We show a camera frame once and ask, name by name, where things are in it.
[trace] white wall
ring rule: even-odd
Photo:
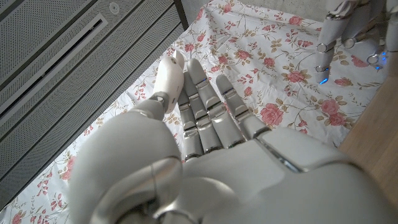
[[[199,9],[209,0],[181,0],[188,23],[197,17]],[[277,9],[306,19],[323,21],[327,11],[325,0],[240,0],[244,4]]]

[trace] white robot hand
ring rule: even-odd
[[[386,0],[333,0],[326,2],[326,9],[329,13],[316,51],[315,71],[319,84],[329,79],[334,46],[340,37],[346,51],[376,70],[394,66],[398,59],[397,0],[387,0],[387,4]],[[389,16],[387,32],[383,32],[387,24],[380,21],[385,18],[378,17],[385,13]]]
[[[199,61],[190,60],[183,74],[183,57],[174,56],[160,62],[148,100],[106,122],[82,147],[70,182],[74,223],[398,220],[348,156],[292,129],[271,131],[220,75],[216,84],[232,118]],[[162,122],[173,99],[183,123],[183,164]]]

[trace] white plastic casing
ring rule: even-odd
[[[159,63],[154,93],[164,92],[169,96],[166,113],[170,113],[177,103],[184,84],[184,75],[180,64],[173,57],[163,58]]]
[[[178,64],[180,65],[181,69],[184,69],[184,65],[185,65],[185,59],[184,59],[184,55],[181,54],[181,52],[179,52],[178,50],[176,50],[173,53],[173,57],[175,59],[177,59]]]

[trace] fingertip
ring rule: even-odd
[[[195,58],[191,59],[188,62],[187,68],[193,84],[197,85],[201,83],[203,80],[207,79],[205,71],[203,71],[200,62],[197,59]]]
[[[216,84],[221,94],[224,94],[228,90],[234,88],[228,78],[224,75],[217,76]]]
[[[197,87],[193,84],[189,72],[184,72],[184,90],[188,96],[192,96],[198,93]]]
[[[175,50],[173,53],[173,57],[177,60],[177,63],[181,67],[181,69],[184,69],[184,64],[185,64],[184,55],[182,55],[180,51]]]

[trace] blue led light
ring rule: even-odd
[[[320,82],[319,84],[324,84],[325,82],[327,82],[328,81],[328,78],[326,78],[326,79],[324,79],[322,82]]]

